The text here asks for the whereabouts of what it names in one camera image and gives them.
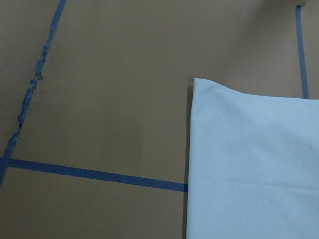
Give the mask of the light blue t-shirt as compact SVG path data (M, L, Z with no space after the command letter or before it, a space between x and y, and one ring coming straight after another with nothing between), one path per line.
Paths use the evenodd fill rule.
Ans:
M319 236L319 102L195 79L189 239Z

